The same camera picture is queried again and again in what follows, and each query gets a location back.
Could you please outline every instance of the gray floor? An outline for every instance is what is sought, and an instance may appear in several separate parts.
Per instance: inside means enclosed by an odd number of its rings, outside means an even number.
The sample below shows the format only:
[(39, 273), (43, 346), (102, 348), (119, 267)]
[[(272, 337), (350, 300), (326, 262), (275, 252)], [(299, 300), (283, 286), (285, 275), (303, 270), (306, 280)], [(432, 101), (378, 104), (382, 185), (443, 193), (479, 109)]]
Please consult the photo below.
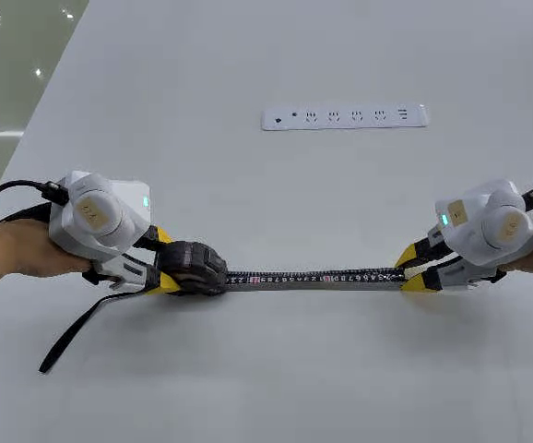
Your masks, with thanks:
[(88, 0), (0, 0), (0, 177)]

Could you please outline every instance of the power strip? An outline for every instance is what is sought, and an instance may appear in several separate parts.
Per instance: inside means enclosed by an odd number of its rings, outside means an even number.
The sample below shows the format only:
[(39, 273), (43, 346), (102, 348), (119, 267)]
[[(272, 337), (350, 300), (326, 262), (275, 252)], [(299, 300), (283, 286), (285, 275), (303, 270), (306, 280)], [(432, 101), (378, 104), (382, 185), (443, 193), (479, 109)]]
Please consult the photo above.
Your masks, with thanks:
[(423, 104), (278, 106), (263, 112), (265, 131), (420, 127), (429, 124)]

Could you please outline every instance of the white table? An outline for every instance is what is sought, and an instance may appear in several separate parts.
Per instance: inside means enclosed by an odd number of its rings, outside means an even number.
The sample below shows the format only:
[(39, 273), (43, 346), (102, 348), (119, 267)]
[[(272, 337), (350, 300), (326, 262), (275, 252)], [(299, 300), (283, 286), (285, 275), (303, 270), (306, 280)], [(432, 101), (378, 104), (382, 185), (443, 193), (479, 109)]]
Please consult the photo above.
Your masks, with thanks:
[[(290, 102), (423, 102), (426, 129), (265, 133)], [(137, 178), (232, 269), (392, 265), (433, 201), (533, 186), (533, 2), (91, 0), (6, 179)], [(33, 204), (0, 198), (0, 215)], [(0, 442), (533, 442), (533, 277), (463, 293), (108, 305), (0, 282)]]

